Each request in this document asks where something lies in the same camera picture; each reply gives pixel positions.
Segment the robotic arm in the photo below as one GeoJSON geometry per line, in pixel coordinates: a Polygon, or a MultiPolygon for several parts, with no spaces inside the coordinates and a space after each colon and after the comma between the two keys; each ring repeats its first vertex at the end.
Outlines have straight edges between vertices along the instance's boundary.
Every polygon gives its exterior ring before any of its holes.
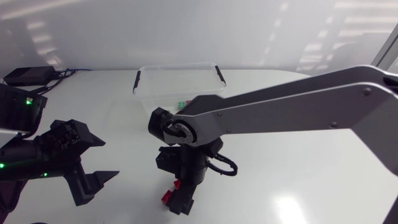
{"type": "Polygon", "coordinates": [[[398,76],[374,67],[354,67],[231,98],[198,96],[171,114],[157,108],[149,132],[161,147],[158,168],[175,174],[176,190],[163,201],[171,212],[189,214],[195,188],[207,167],[236,175],[237,166],[218,151],[224,134],[350,128],[376,157],[398,175],[398,76]],[[215,167],[208,158],[229,164],[215,167]]]}
{"type": "Polygon", "coordinates": [[[105,142],[79,121],[56,120],[50,131],[26,140],[39,127],[46,103],[44,96],[0,84],[0,223],[15,209],[19,194],[30,179],[64,177],[79,206],[92,200],[104,183],[119,173],[85,174],[80,155],[105,142]],[[10,193],[13,182],[14,192],[10,193]]]}

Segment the clear plastic container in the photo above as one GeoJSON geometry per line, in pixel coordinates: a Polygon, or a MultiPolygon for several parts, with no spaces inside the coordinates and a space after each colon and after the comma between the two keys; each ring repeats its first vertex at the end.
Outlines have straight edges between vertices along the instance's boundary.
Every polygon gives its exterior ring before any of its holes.
{"type": "Polygon", "coordinates": [[[142,67],[132,93],[150,116],[158,107],[176,113],[194,97],[220,94],[225,88],[218,66],[204,62],[142,67]]]}

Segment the green object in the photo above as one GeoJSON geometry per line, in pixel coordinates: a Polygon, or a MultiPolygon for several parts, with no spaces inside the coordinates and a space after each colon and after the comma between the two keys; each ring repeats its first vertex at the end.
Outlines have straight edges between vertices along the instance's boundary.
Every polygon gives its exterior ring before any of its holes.
{"type": "Polygon", "coordinates": [[[178,110],[182,110],[182,108],[184,108],[184,106],[186,106],[186,105],[187,105],[186,102],[179,102],[178,105],[177,105],[177,109],[178,110]]]}

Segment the white table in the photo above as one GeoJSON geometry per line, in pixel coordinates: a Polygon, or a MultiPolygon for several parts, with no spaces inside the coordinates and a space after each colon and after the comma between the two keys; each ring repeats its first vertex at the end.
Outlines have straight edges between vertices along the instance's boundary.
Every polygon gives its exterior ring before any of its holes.
{"type": "MultiPolygon", "coordinates": [[[[223,96],[307,77],[222,72],[223,96]]],[[[135,74],[80,72],[46,94],[37,134],[55,119],[82,121],[106,141],[82,156],[86,173],[120,174],[80,207],[63,178],[30,180],[6,223],[381,223],[398,194],[398,178],[350,130],[230,135],[221,153],[237,163],[238,175],[208,170],[190,215],[175,215],[160,201],[175,179],[156,167],[164,144],[147,132],[148,117],[132,100],[135,74]]]]}

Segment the power adapter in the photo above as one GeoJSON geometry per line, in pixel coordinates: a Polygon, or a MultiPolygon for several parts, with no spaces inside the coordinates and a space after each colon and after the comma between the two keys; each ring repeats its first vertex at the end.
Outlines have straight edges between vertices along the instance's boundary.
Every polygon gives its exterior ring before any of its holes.
{"type": "Polygon", "coordinates": [[[47,85],[54,72],[53,66],[17,68],[3,80],[10,86],[47,85]]]}

